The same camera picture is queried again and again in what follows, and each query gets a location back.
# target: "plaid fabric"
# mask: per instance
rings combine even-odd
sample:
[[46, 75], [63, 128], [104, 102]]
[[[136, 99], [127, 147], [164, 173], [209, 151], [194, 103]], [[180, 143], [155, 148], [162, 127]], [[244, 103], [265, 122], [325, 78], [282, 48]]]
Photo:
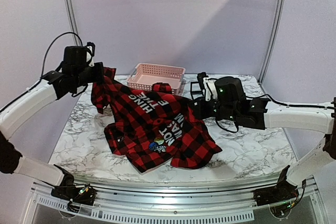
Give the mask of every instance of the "plaid fabric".
[[[99, 113], [110, 105], [115, 123], [105, 136], [112, 153], [125, 155], [140, 171], [172, 159], [171, 165], [197, 169], [222, 151], [203, 121], [188, 107], [188, 98], [163, 92], [131, 89], [114, 80], [116, 69], [104, 68], [104, 83], [94, 83], [91, 101]], [[157, 83], [153, 90], [169, 92]]]

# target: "marble table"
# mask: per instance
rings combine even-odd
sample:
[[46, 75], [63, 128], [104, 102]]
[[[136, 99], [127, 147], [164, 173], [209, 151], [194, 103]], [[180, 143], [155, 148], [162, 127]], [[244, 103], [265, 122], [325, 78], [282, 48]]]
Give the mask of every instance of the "marble table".
[[[211, 75], [213, 78], [223, 76]], [[263, 94], [253, 76], [234, 77], [241, 79], [248, 96]], [[126, 76], [116, 79], [126, 84]], [[185, 75], [183, 96], [190, 97], [190, 82], [194, 80], [196, 75]], [[295, 161], [283, 129], [262, 131], [240, 127], [238, 133], [232, 134], [221, 130], [213, 119], [206, 119], [211, 137], [223, 151], [215, 154], [205, 167], [181, 169], [172, 167], [168, 161], [140, 174], [126, 157], [111, 153], [103, 133], [104, 127], [113, 122], [111, 109], [105, 109], [104, 115], [99, 114], [91, 104], [90, 93], [91, 87], [81, 95], [50, 159], [51, 164], [57, 164], [77, 177], [106, 183], [115, 180], [155, 184], [226, 182], [278, 173]], [[235, 130], [231, 122], [223, 124]]]

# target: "metal bar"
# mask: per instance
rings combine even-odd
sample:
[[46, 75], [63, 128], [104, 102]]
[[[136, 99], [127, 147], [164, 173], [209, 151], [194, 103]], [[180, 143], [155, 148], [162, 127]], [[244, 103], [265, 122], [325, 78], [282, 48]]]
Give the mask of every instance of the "metal bar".
[[[65, 7], [67, 10], [68, 14], [68, 19], [69, 19], [69, 25], [70, 25], [70, 30], [73, 31], [74, 33], [78, 34], [78, 29], [77, 29], [77, 23], [75, 19], [75, 14], [74, 14], [74, 8], [72, 6], [72, 0], [64, 0], [65, 1]], [[79, 39], [73, 35], [73, 41], [77, 46], [80, 46]]]
[[267, 69], [268, 69], [268, 66], [269, 66], [269, 62], [270, 62], [270, 58], [271, 58], [273, 48], [274, 48], [274, 45], [275, 45], [275, 41], [276, 41], [276, 37], [277, 37], [279, 25], [280, 25], [281, 13], [282, 13], [282, 9], [284, 7], [284, 2], [285, 2], [285, 0], [277, 0], [277, 6], [276, 6], [275, 15], [274, 15], [271, 37], [269, 39], [268, 46], [267, 46], [267, 51], [266, 51], [266, 54], [265, 54], [265, 58], [264, 58], [264, 61], [262, 63], [262, 67], [261, 67], [259, 76], [257, 78], [258, 82], [261, 83], [261, 84], [265, 79]]

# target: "white vent grille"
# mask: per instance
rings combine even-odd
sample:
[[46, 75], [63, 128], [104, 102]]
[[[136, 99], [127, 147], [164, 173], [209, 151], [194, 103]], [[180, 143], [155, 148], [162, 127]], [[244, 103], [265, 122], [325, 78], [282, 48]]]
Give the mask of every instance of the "white vent grille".
[[[39, 195], [38, 203], [50, 208], [68, 212], [66, 203], [53, 198]], [[231, 224], [254, 220], [254, 214], [252, 210], [233, 214], [204, 217], [142, 217], [118, 214], [107, 210], [97, 209], [92, 209], [91, 215], [89, 216], [82, 214], [78, 215], [120, 224]]]

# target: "garment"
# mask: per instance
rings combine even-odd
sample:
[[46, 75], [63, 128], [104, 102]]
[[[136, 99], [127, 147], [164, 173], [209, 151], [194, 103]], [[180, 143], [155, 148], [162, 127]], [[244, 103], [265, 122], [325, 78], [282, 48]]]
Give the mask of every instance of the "garment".
[[[174, 167], [201, 168], [222, 151], [194, 117], [188, 98], [131, 89], [115, 81], [115, 73], [104, 68], [104, 83], [94, 83], [91, 93], [99, 113], [108, 105], [112, 109], [115, 123], [104, 130], [112, 153], [125, 155], [144, 172], [169, 159]], [[171, 92], [163, 83], [153, 89]]]

